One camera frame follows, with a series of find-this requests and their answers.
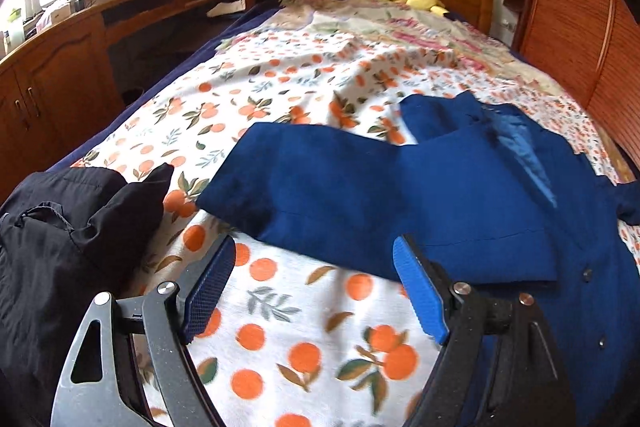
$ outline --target wooden wardrobe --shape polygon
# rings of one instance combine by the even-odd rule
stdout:
[[[527,0],[520,53],[640,165],[640,26],[624,0]]]

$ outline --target metal screw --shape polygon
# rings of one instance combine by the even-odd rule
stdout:
[[[533,304],[535,304],[536,300],[529,295],[528,293],[521,293],[520,294],[520,304],[523,304],[525,306],[533,306]]]
[[[172,283],[171,281],[169,281],[169,282],[161,282],[158,285],[158,293],[160,295],[165,295],[165,294],[167,294],[169,292],[174,291],[174,288],[175,288],[175,283]]]
[[[94,302],[98,306],[102,306],[103,304],[107,304],[110,298],[111,298],[111,295],[109,295],[109,292],[100,292],[98,293],[98,295],[94,297]]]
[[[456,282],[453,285],[453,291],[458,295],[469,295],[469,293],[471,293],[471,286],[466,282]]]

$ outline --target white fabric with orange print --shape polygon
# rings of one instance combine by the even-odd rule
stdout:
[[[129,182],[162,162],[176,167],[132,295],[175,279],[228,231],[193,202],[254,121],[326,124],[402,145],[415,141],[400,100],[469,89],[482,102],[518,106],[586,152],[598,174],[618,181],[577,103],[499,42],[380,0],[284,4],[161,91],[79,162],[116,169]],[[638,229],[621,223],[620,232],[640,259]],[[190,346],[227,425],[402,425],[438,349],[401,287],[232,233],[236,269],[207,330]],[[143,344],[139,362],[154,417],[170,425]]]

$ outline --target blue textured pad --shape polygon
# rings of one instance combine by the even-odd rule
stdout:
[[[437,343],[443,344],[449,336],[449,328],[444,320],[442,297],[402,237],[394,241],[394,265],[422,331],[431,335]]]
[[[227,237],[184,302],[184,322],[180,330],[184,344],[189,344],[195,335],[207,328],[235,265],[236,243]]]

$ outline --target wooden desk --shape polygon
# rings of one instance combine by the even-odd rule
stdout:
[[[0,61],[0,204],[33,171],[124,109],[107,49],[150,24],[222,0],[94,0]]]

